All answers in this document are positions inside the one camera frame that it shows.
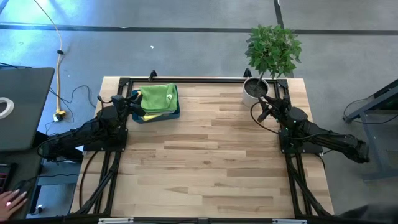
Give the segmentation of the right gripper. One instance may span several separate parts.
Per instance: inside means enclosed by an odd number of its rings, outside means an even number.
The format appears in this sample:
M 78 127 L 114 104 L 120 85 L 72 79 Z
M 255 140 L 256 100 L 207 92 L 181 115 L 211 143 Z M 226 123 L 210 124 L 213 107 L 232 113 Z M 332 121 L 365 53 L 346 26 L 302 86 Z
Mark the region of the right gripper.
M 290 96 L 284 96 L 283 98 L 272 98 L 264 95 L 265 101 L 271 105 L 271 111 L 268 107 L 262 110 L 262 113 L 258 116 L 257 121 L 263 122 L 269 114 L 275 119 L 291 119 L 290 110 Z

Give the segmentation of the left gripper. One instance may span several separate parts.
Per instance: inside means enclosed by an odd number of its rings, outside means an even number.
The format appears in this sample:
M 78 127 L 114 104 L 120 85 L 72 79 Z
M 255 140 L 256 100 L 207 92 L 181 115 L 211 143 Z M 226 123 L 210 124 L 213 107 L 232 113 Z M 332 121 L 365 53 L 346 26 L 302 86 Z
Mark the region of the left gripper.
M 146 112 L 140 105 L 130 104 L 130 101 L 139 101 L 141 98 L 142 94 L 137 91 L 135 94 L 126 98 L 121 95 L 113 95 L 111 97 L 111 102 L 116 107 L 119 117 L 127 117 L 129 114 L 145 116 Z

